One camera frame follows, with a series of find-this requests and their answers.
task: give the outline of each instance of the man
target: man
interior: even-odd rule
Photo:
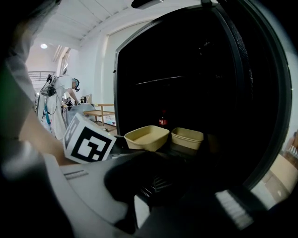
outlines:
[[[47,99],[47,111],[50,114],[50,119],[52,120],[53,130],[55,136],[58,140],[62,140],[64,133],[66,131],[66,124],[62,115],[61,106],[63,106],[63,101],[66,101],[64,98],[65,92],[68,92],[69,95],[74,99],[74,104],[78,104],[78,99],[73,91],[75,89],[77,92],[80,82],[77,79],[73,79],[69,75],[59,76],[54,84],[56,93],[52,96],[49,96]]]

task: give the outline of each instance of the white cube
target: white cube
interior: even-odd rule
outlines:
[[[64,155],[81,164],[106,160],[115,141],[116,137],[77,113],[64,134]]]

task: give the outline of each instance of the beige plastic container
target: beige plastic container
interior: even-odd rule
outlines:
[[[203,140],[204,134],[201,132],[180,127],[172,131],[172,142],[190,149],[198,150]]]
[[[157,126],[145,126],[128,132],[124,138],[130,149],[156,151],[166,143],[169,130]]]

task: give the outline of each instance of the ceiling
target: ceiling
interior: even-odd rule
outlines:
[[[199,0],[164,0],[163,3],[150,7],[151,9],[139,10],[131,7],[132,2],[133,0],[62,0],[39,38],[79,49],[92,32],[100,31],[107,22],[121,20],[122,16],[142,15],[152,8],[181,8],[200,3]]]

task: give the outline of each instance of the ceiling light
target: ceiling light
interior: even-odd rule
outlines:
[[[41,44],[41,48],[46,49],[47,45],[46,44]]]

